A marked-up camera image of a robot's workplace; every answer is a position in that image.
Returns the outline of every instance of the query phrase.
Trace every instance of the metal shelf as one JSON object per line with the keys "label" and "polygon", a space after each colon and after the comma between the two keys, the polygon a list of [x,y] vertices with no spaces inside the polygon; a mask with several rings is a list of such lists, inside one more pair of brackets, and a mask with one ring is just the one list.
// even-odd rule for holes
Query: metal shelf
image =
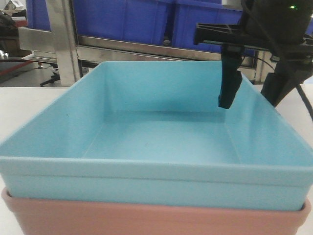
{"label": "metal shelf", "polygon": [[[82,73],[81,66],[103,61],[220,60],[219,53],[116,41],[77,35],[71,1],[46,0],[52,31],[19,28],[20,47],[33,53],[25,59],[58,63],[63,86],[70,86]],[[245,58],[242,67],[255,69],[256,59]]]}

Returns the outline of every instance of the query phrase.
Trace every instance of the metal post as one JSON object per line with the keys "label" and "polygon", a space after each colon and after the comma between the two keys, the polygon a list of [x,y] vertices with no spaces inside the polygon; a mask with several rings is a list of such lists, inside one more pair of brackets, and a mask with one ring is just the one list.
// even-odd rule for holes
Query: metal post
{"label": "metal post", "polygon": [[[265,60],[274,68],[276,67],[276,63],[271,62],[271,53],[268,51],[260,51],[259,58]],[[263,84],[268,73],[273,72],[272,68],[266,65],[263,61],[258,61],[257,68],[256,68],[256,78],[259,79],[259,83]]]}
{"label": "metal post", "polygon": [[46,0],[46,4],[61,84],[71,86],[82,77],[71,0]]}

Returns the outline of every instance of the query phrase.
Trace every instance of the stacked bins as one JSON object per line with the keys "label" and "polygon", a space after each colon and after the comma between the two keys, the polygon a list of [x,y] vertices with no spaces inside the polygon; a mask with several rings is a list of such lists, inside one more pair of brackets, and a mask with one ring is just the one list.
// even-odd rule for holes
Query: stacked bins
{"label": "stacked bins", "polygon": [[9,192],[300,210],[312,149],[247,79],[218,108],[221,78],[221,62],[102,63],[0,145]]}
{"label": "stacked bins", "polygon": [[25,235],[295,235],[300,211],[253,211],[2,198]]}

